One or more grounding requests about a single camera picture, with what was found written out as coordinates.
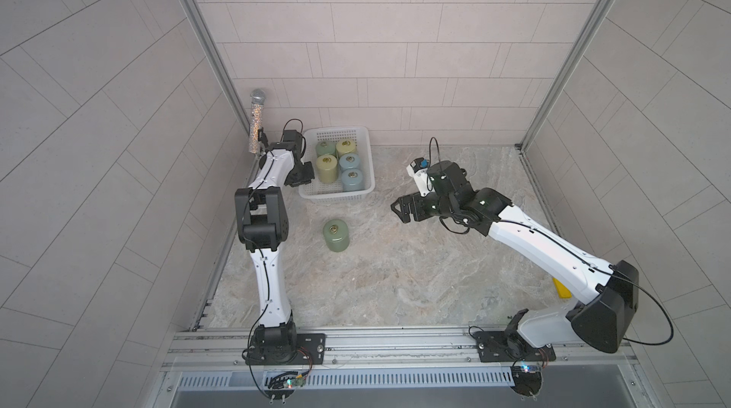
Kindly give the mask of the white plastic basket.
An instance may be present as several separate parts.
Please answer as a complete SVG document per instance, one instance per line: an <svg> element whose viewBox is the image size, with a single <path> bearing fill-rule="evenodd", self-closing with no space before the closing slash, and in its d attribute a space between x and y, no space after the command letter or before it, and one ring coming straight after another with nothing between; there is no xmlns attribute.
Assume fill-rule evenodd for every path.
<svg viewBox="0 0 731 408"><path fill-rule="evenodd" d="M319 181L315 170L315 179L304 186L299 187L299 194L306 200L312 202L343 202L344 200L361 200L375 188L374 167L370 147L369 130L363 126L348 127L326 127L310 129L304 133L306 140L306 154L303 160L311 162L315 170L317 160L315 145L318 141L340 141L341 139L354 139L357 142L357 154L361 159L361 168L365 177L365 189L356 192L345 192L340 180L342 171L339 167L340 177L331 184L323 184Z"/></svg>

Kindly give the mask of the yellow-green tea canister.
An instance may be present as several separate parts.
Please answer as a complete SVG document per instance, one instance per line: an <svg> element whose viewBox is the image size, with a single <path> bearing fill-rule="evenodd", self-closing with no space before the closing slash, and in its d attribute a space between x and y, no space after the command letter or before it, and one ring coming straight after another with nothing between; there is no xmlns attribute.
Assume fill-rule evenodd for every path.
<svg viewBox="0 0 731 408"><path fill-rule="evenodd" d="M321 183L335 183L340 177L339 160L330 154L319 156L315 162L315 170Z"/></svg>

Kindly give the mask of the blue tea canister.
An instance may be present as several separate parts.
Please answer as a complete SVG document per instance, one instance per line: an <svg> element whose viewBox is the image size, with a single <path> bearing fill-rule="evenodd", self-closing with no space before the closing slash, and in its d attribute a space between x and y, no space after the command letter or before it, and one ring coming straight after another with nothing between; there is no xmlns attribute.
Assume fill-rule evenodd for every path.
<svg viewBox="0 0 731 408"><path fill-rule="evenodd" d="M360 156L357 153L344 154L341 158L339 158L339 167L342 172L353 169L360 169Z"/></svg>
<svg viewBox="0 0 731 408"><path fill-rule="evenodd" d="M356 192L365 189L365 177L360 169L343 170L340 180L345 192Z"/></svg>

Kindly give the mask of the blue tea canister front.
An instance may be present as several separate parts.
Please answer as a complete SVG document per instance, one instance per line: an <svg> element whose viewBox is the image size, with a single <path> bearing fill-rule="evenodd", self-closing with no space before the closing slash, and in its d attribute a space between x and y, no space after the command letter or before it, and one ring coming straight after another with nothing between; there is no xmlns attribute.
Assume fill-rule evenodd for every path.
<svg viewBox="0 0 731 408"><path fill-rule="evenodd" d="M360 169L343 170L340 180L345 192L356 192L365 189L365 177Z"/></svg>

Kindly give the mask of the dark green tea canister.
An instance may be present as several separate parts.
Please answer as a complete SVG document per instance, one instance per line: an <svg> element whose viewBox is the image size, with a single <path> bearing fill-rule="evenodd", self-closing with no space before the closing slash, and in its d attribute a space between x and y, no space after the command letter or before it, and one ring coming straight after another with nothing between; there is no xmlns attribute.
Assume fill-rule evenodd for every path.
<svg viewBox="0 0 731 408"><path fill-rule="evenodd" d="M327 248L332 252L343 252L350 245L350 229L342 219L331 219L323 228Z"/></svg>

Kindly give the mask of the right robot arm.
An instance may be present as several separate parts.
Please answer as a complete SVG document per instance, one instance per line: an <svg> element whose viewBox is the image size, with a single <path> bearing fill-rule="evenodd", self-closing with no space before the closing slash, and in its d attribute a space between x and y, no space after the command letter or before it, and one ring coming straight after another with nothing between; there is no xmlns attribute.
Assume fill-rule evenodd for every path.
<svg viewBox="0 0 731 408"><path fill-rule="evenodd" d="M572 301L513 316L504 330L512 358L525 356L531 348L572 341L607 354L618 351L639 306L639 273L633 265L594 257L531 219L498 191L473 189L455 162L429 165L417 158L407 173L418 190L393 202L391 209L401 221L451 219L519 252L573 295Z"/></svg>

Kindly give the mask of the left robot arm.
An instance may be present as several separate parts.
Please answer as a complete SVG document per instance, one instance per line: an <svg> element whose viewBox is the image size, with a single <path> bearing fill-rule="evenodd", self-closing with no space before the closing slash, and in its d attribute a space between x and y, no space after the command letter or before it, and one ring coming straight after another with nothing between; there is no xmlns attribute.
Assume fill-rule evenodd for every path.
<svg viewBox="0 0 731 408"><path fill-rule="evenodd" d="M252 337L257 352L292 353L297 333L285 287L280 249L289 236L285 186L297 187L314 179L312 164L302 161L301 141L282 141L268 147L252 183L234 195L238 238L254 264L260 313Z"/></svg>

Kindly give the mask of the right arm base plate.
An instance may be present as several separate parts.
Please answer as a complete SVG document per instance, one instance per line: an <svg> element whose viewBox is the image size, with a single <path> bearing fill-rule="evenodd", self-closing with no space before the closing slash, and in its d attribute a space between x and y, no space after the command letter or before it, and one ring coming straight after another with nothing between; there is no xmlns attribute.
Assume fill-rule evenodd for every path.
<svg viewBox="0 0 731 408"><path fill-rule="evenodd" d="M556 354L551 346L535 348L528 344L517 333L506 334L504 331L470 330L474 339L480 362L538 362L546 365L555 362Z"/></svg>

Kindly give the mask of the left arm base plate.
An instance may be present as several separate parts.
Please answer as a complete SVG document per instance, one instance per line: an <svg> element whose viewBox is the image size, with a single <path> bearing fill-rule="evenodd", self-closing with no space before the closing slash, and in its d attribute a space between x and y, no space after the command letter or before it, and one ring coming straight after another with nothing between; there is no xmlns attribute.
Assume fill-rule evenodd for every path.
<svg viewBox="0 0 731 408"><path fill-rule="evenodd" d="M282 330L256 330L242 352L248 365L320 365L324 361L325 334L293 334Z"/></svg>

